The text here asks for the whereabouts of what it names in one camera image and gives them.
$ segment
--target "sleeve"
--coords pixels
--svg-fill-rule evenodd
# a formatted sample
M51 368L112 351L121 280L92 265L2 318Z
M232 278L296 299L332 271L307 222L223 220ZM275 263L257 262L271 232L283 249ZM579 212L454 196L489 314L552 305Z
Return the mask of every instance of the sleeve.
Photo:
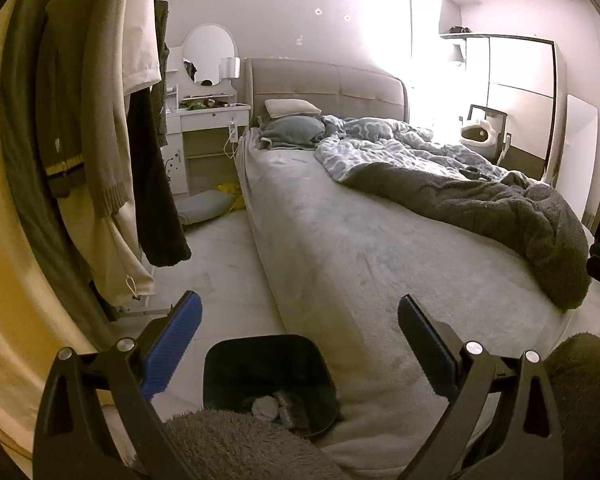
M154 0L126 0L122 39L124 95L154 85L161 79Z

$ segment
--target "furry fabric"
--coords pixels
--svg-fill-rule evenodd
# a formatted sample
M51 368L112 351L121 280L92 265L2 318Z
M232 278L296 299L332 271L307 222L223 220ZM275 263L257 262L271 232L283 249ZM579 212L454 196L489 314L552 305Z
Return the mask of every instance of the furry fabric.
M600 479L600 338L567 339L545 366L560 415L564 480Z
M251 415L204 410L165 425L196 480L347 480L309 441Z

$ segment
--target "black trash bin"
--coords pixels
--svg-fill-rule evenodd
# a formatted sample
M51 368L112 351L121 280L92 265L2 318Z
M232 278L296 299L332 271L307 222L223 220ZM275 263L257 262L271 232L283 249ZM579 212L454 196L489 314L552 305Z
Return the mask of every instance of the black trash bin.
M245 412L244 401L285 390L302 399L316 440L336 422L336 389L322 355L307 338L271 335L227 339L206 354L203 402L208 410Z

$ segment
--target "lampshade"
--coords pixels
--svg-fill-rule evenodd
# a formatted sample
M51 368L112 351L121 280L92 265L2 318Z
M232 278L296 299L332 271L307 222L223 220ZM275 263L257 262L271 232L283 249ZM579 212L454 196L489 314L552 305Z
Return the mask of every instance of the lampshade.
M240 77L240 58L223 57L220 60L220 79L238 79Z
M458 66L460 66L462 63L466 62L466 60L464 59L464 56L462 55L462 49L460 48L460 45L458 45L457 43L454 43L453 50L449 54L448 60L449 60L449 62L456 63Z

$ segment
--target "screw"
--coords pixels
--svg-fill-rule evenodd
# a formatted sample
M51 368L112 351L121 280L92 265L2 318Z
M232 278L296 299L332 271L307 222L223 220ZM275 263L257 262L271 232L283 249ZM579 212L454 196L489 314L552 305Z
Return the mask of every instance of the screw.
M482 348L482 345L480 343L478 343L477 341L469 341L466 345L465 345L466 351L469 352L469 354L471 355L480 355L482 353L482 351L484 350L484 348Z
M61 361L66 361L73 354L74 354L74 351L71 348L69 348L68 346L65 346L64 348L61 348L60 351L58 352L58 359L60 359Z
M534 350L529 350L529 351L525 352L525 357L526 357L526 360L529 361L530 363L539 363L540 362L540 356L538 355L538 352L536 352Z
M134 346L136 346L136 342L130 337L122 338L116 344L116 348L121 352L129 352L134 349Z

